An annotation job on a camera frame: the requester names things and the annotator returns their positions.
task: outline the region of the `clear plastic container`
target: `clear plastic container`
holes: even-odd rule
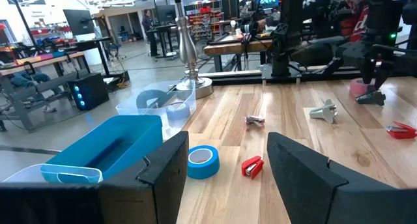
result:
[[[196,109],[195,86],[189,91],[178,91],[175,89],[178,83],[161,81],[147,85],[116,106],[116,110],[120,115],[160,116],[162,135],[168,140],[182,130]]]
[[[99,169],[43,163],[24,168],[3,182],[90,184],[101,181],[103,176]]]

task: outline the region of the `blue painter's tape roll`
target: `blue painter's tape roll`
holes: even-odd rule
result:
[[[191,148],[188,152],[187,175],[190,178],[208,178],[215,175],[219,168],[219,153],[214,147],[201,145]]]
[[[170,104],[166,108],[166,111],[170,127],[183,127],[190,117],[190,106],[187,103],[178,102]]]

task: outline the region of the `red tool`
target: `red tool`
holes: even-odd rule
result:
[[[242,175],[254,179],[263,167],[263,160],[260,156],[252,157],[242,163]]]
[[[417,129],[414,129],[411,126],[407,126],[406,124],[402,124],[399,122],[394,121],[394,124],[397,126],[389,126],[386,128],[386,131],[396,139],[412,139],[417,136]]]

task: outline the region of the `tape roll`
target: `tape roll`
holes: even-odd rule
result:
[[[355,96],[360,96],[366,93],[368,85],[374,85],[375,79],[371,80],[370,84],[364,84],[362,78],[356,78],[351,81],[350,90]]]
[[[208,145],[196,146],[188,152],[187,175],[194,179],[205,179],[217,173],[220,168],[217,149]]]
[[[183,127],[184,121],[190,117],[190,106],[187,103],[178,102],[167,106],[166,112],[170,127]]]

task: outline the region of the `gray floor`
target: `gray floor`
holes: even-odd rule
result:
[[[21,129],[22,125],[19,121],[13,121],[13,124],[5,120],[8,131],[0,133],[0,145],[63,150],[108,118],[117,115],[116,105],[146,85],[156,81],[177,80],[184,76],[184,65],[180,59],[177,58],[173,61],[158,59],[155,62],[147,55],[148,50],[149,45],[144,42],[132,42],[121,47],[120,54],[127,56],[122,62],[123,67],[120,64],[112,65],[110,71],[123,68],[128,70],[130,87],[109,94],[110,101],[91,111],[82,112],[72,107],[66,99],[56,101],[52,103],[58,109],[56,113],[43,113],[40,109],[31,113],[34,124],[44,121],[50,123],[33,133]],[[223,65],[231,57],[231,55],[222,56]],[[253,54],[249,58],[250,69],[256,69],[259,66],[259,56]],[[198,61],[198,67],[202,73],[212,70],[213,66],[212,59],[206,63]],[[102,71],[102,65],[90,66],[90,68],[94,72]],[[71,69],[73,67],[70,64],[65,64],[67,72],[70,72]],[[41,71],[50,75],[51,78],[57,77],[52,66],[44,67]],[[0,151],[0,161],[3,163],[0,181],[24,167],[43,163],[50,157],[41,154]]]

